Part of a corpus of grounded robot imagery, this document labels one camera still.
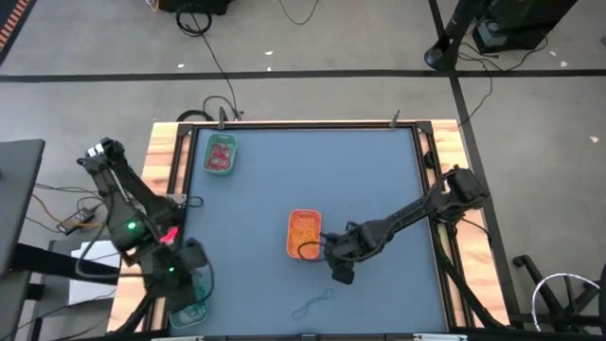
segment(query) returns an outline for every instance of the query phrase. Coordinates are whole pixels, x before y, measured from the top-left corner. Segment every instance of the concrete floor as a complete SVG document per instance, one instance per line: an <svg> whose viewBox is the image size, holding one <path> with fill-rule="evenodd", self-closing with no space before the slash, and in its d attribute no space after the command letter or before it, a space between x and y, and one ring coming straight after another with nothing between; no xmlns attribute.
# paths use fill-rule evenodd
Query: concrete floor
<svg viewBox="0 0 606 341"><path fill-rule="evenodd" d="M284 1L296 18L313 1ZM438 1L448 20L455 1ZM602 0L580 0L549 35L550 46L523 69L606 68ZM304 27L284 17L277 1L240 0L209 31L225 71L410 69L426 70L426 48L436 40L424 0L324 0ZM266 51L273 51L271 56ZM516 64L523 53L502 54ZM460 63L459 69L479 69ZM0 66L2 75L215 72L202 43L184 36L167 13L142 0L38 0ZM469 110L488 91L488 79L461 80ZM458 119L448 79L364 78L233 81L245 118ZM596 278L606 245L606 79L496 79L494 94L472 120L509 258L529 254L545 274L561 271ZM0 83L0 139L43 138L39 181L92 187L76 158L99 138L122 141L136 171L155 121L200 108L208 95L226 95L224 81ZM590 136L600 138L592 142ZM78 195L41 192L60 216ZM39 207L29 216L47 222ZM47 246L55 235L27 224L22 242ZM512 269L523 311L533 286ZM558 295L564 298L562 287ZM32 309L24 310L23 321ZM45 322L42 339L79 332L106 312ZM100 334L104 325L90 334ZM24 339L20 332L18 339Z"/></svg>

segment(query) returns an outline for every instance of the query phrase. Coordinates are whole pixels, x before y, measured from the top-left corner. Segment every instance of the blue table surface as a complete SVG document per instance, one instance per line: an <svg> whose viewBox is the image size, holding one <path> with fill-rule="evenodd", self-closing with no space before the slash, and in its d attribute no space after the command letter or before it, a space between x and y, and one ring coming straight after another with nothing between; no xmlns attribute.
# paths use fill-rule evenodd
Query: blue table surface
<svg viewBox="0 0 606 341"><path fill-rule="evenodd" d="M426 220L357 263L351 285L331 279L324 262L286 253L294 209L318 210L323 232L343 233L347 221L380 219L419 198L410 130L229 131L238 150L225 177L202 168L213 133L201 130L196 141L189 195L205 204L188 210L185 238L204 244L216 287L206 320L172 335L446 331ZM292 318L328 288L333 299Z"/></svg>

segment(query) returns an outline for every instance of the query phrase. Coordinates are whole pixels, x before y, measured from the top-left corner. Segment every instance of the orange plastic container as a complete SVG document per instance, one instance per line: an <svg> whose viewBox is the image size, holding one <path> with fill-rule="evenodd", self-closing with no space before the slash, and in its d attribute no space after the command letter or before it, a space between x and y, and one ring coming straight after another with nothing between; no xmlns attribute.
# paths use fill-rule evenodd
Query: orange plastic container
<svg viewBox="0 0 606 341"><path fill-rule="evenodd" d="M320 242L320 231L322 230L322 215L311 209L296 209L291 212L288 219L288 240L286 241L286 253L295 259L302 258L314 260L320 256L320 244L308 244L299 246L304 242Z"/></svg>

